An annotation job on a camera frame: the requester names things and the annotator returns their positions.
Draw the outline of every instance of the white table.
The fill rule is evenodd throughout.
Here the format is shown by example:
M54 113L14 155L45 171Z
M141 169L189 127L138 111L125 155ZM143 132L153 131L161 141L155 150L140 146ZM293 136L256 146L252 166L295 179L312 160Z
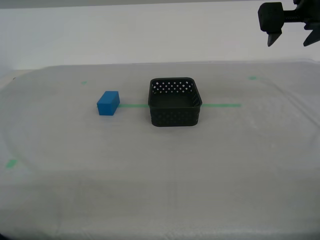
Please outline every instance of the white table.
M17 73L0 91L0 233L17 240L320 238L318 63ZM104 91L119 91L121 104L146 104L149 82L159 77L194 78L204 104L240 107L202 107L193 127L155 127L145 107L98 115Z

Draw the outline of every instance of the basket rim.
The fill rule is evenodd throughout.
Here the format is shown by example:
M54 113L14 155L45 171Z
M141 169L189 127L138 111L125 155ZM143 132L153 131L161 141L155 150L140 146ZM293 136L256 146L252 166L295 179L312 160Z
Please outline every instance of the basket rim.
M195 92L199 98L199 102L200 104L198 106L183 106L183 107L176 107L176 106L166 106L166 107L163 107L163 106L152 106L150 104L150 101L151 101L151 89L152 89L152 83L155 82L155 81L163 81L163 80L172 80L172 81L177 81L177 80L188 80L188 81L191 81L193 83L193 86L195 88ZM199 94L199 91L198 91L198 88L197 88L197 84L195 82L195 80L193 80L191 77L157 77L157 78L154 78L150 81L150 85L149 85L149 96L148 96L148 106L150 108L153 108L153 109L196 109L196 108L200 108L202 105L202 99L201 99L201 96Z

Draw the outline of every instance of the blue cube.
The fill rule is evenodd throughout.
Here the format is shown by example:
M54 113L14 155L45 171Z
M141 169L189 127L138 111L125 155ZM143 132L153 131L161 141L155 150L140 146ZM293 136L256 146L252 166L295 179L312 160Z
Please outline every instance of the blue cube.
M106 91L100 100L96 103L99 111L99 115L112 116L115 114L117 107L119 106L120 98L118 91Z

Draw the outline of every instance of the black basket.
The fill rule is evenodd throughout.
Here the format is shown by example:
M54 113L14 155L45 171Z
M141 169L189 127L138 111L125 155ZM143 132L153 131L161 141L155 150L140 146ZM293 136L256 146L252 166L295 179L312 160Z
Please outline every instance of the black basket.
M148 105L157 127L194 126L202 100L192 78L155 78L150 82Z

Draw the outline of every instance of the green tape line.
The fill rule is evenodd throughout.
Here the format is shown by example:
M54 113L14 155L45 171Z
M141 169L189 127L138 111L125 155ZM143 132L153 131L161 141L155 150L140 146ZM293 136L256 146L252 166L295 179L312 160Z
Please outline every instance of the green tape line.
M208 107L208 108L240 108L241 104L239 103L221 103L221 104L208 104L204 103L201 107Z
M148 108L148 104L119 104L118 108ZM204 103L201 107L206 108L240 108L239 103L221 103L221 104L208 104Z
M7 168L7 169L12 169L16 164L17 164L17 160L15 160L15 159L10 159L7 163L6 163L6 165L5 165L5 167Z
M148 104L119 104L118 108L148 108Z

